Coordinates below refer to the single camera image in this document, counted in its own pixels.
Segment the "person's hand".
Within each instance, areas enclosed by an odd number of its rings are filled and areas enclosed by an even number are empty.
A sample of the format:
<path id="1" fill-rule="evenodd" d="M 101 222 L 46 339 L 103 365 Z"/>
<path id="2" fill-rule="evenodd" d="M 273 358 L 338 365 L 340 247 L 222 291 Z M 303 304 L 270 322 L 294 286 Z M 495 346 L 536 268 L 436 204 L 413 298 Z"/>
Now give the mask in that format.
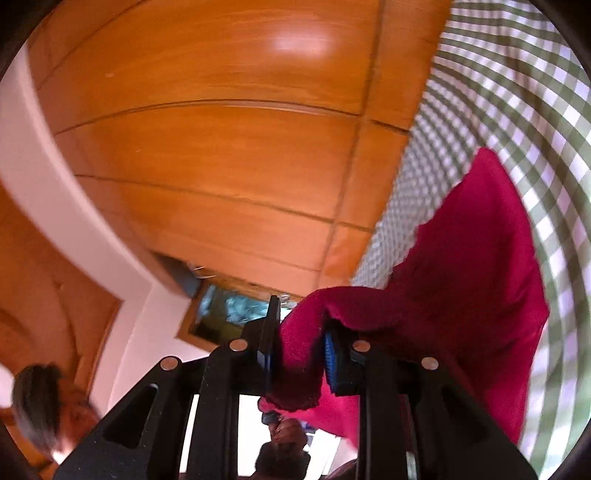
<path id="1" fill-rule="evenodd" d="M 304 453 L 308 437 L 297 419 L 281 418 L 279 423 L 270 424 L 269 430 L 271 443 L 280 454 L 298 456 Z"/>

